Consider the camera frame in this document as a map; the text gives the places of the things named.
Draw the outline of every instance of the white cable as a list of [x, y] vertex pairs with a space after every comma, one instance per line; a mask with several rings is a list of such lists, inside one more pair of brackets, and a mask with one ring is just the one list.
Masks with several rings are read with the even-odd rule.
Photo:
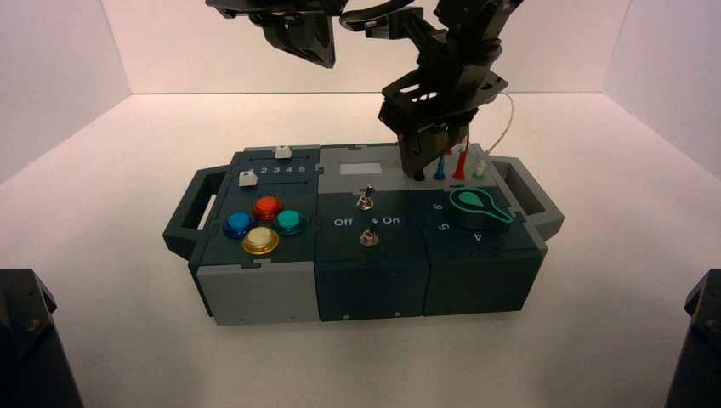
[[506, 95], [506, 98], [508, 98], [508, 101], [511, 102], [511, 117], [508, 119], [508, 124], [506, 125], [505, 130], [503, 130], [503, 133], [501, 133], [501, 136], [496, 140], [496, 143], [494, 143], [488, 150], [485, 151], [487, 155], [490, 155], [490, 153], [493, 151], [493, 149], [496, 149], [496, 146], [498, 146], [503, 138], [506, 137], [506, 134], [508, 134], [508, 131], [511, 130], [511, 125], [514, 124], [514, 116], [516, 113], [516, 106], [514, 104], [514, 99], [511, 98], [511, 95], [501, 92], [501, 94]]
[[[511, 130], [511, 125], [514, 123], [514, 117], [516, 112], [516, 107], [514, 104], [514, 99], [511, 98], [511, 95], [501, 92], [501, 94], [506, 95], [506, 98], [508, 98], [508, 101], [511, 103], [511, 116], [508, 118], [508, 123], [506, 124], [506, 128], [503, 130], [503, 133], [501, 133], [501, 136], [498, 137], [498, 140], [496, 140], [496, 143], [494, 143], [488, 150], [485, 151], [485, 155], [488, 156], [491, 154], [493, 149], [496, 149], [496, 147], [501, 144], [501, 141], [506, 137], [506, 134], [508, 134], [508, 131]], [[478, 160], [476, 161], [475, 165], [475, 171], [474, 171], [474, 178], [476, 179], [482, 179], [485, 174], [485, 166], [486, 162], [483, 159], [483, 157], [479, 156]]]

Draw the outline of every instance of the white wall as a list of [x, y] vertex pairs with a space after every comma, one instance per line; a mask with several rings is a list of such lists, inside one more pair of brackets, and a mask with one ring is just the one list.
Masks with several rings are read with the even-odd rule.
[[[349, 9], [381, 1], [351, 0]], [[600, 91], [628, 1], [527, 0], [502, 34], [495, 71], [514, 91]], [[415, 68], [409, 41], [367, 40], [337, 19], [338, 62], [328, 71], [273, 49], [247, 17], [225, 20], [203, 0], [103, 4], [135, 93], [377, 92]], [[437, 0], [415, 4], [430, 17]]]
[[719, 21], [719, 0], [633, 0], [605, 92], [721, 179]]
[[3, 1], [0, 182], [128, 94], [99, 0]]

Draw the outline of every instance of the handle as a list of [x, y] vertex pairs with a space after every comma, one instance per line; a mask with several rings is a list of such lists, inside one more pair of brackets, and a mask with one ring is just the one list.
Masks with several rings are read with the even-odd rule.
[[538, 234], [545, 241], [558, 234], [565, 217], [523, 163], [515, 157], [500, 156], [491, 156], [491, 162]]
[[203, 213], [210, 198], [218, 194], [229, 169], [230, 166], [221, 166], [196, 172], [162, 234], [167, 249], [190, 260], [196, 243], [202, 238], [203, 231], [198, 230], [198, 225]]

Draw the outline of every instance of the red button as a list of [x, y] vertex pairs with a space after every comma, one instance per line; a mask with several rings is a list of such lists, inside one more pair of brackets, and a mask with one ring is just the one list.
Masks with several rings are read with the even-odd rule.
[[269, 221], [275, 218], [276, 215], [283, 209], [283, 206], [277, 198], [272, 195], [258, 198], [253, 206], [253, 215], [257, 219], [263, 221]]

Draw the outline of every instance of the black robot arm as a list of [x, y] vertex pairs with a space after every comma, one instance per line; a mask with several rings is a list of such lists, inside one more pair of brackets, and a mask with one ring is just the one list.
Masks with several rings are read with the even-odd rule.
[[341, 16], [351, 31], [409, 38], [418, 48], [418, 68], [383, 89], [379, 115], [398, 135], [408, 176], [422, 179], [430, 162], [468, 136], [478, 107], [508, 86], [491, 64], [502, 51], [498, 34], [521, 1], [440, 0], [434, 14], [448, 30], [435, 29], [422, 8], [403, 8], [410, 2], [400, 0]]
[[418, 68], [383, 89], [379, 118], [398, 136], [403, 171], [422, 179], [423, 169], [468, 136], [479, 106], [508, 83], [491, 71], [501, 54], [498, 35], [523, 0], [439, 0], [436, 29], [413, 0], [391, 0], [343, 13], [347, 0], [207, 0], [228, 18], [249, 14], [276, 48], [325, 67], [335, 51], [331, 16], [368, 38], [408, 38]]

